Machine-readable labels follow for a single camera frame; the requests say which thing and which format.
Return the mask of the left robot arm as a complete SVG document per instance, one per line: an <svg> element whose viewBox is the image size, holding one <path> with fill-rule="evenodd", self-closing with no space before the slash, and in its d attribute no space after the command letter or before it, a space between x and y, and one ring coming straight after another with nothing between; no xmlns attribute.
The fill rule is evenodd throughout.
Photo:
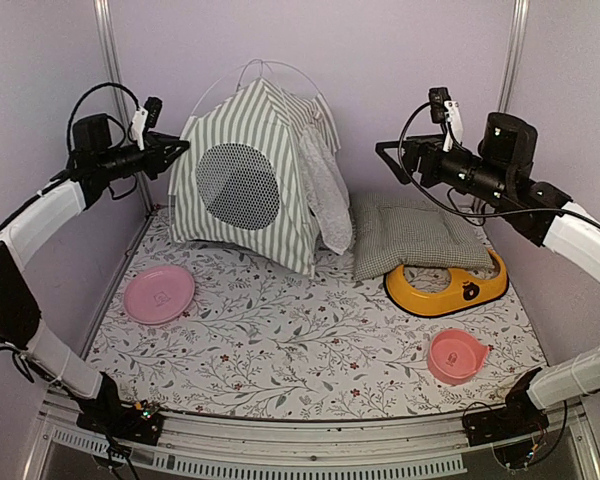
<svg viewBox="0 0 600 480"><path fill-rule="evenodd" d="M29 261L67 222L91 208L112 182L143 174L154 180L190 147L154 131L155 114L137 108L123 140L112 140L108 114L72 119L68 164L49 184L0 224L0 351L39 367L82 401L108 434L128 426L128 412L109 396L112 382L88 366L45 323L23 273Z"/></svg>

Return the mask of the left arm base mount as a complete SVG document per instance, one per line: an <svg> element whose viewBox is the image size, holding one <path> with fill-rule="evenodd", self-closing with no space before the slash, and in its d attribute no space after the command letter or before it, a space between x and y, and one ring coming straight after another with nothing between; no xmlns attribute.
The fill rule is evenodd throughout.
<svg viewBox="0 0 600 480"><path fill-rule="evenodd" d="M116 440L157 446L165 418L160 413L114 404L107 406L96 401L79 400L77 426Z"/></svg>

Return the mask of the striped pet tent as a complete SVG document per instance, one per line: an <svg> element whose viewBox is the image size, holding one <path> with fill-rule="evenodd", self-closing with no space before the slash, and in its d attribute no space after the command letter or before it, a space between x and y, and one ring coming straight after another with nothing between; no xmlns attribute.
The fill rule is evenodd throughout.
<svg viewBox="0 0 600 480"><path fill-rule="evenodd" d="M352 244L341 145L322 94L306 98L258 78L181 133L189 149L169 182L171 236L246 247L311 276L317 241Z"/></svg>

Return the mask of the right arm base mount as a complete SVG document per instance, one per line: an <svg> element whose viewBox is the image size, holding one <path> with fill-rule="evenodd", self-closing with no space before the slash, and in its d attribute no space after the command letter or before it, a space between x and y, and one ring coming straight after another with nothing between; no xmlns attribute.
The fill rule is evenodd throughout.
<svg viewBox="0 0 600 480"><path fill-rule="evenodd" d="M462 427L470 446L484 445L542 433L549 426L545 413L519 406L490 406L476 401L463 411Z"/></svg>

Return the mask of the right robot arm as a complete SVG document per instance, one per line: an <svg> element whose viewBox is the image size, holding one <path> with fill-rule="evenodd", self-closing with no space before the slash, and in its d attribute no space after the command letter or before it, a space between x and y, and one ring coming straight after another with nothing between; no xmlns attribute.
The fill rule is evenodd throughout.
<svg viewBox="0 0 600 480"><path fill-rule="evenodd" d="M568 194L531 177L536 129L501 112L486 119L477 152L456 140L450 115L434 113L438 134L379 142L376 154L398 181L413 184L428 200L429 188L445 184L491 207L488 218L502 218L533 244L558 254L600 284L600 223ZM600 345L557 365L524 374L506 397L497 427L517 436L532 424L536 410L600 392Z"/></svg>

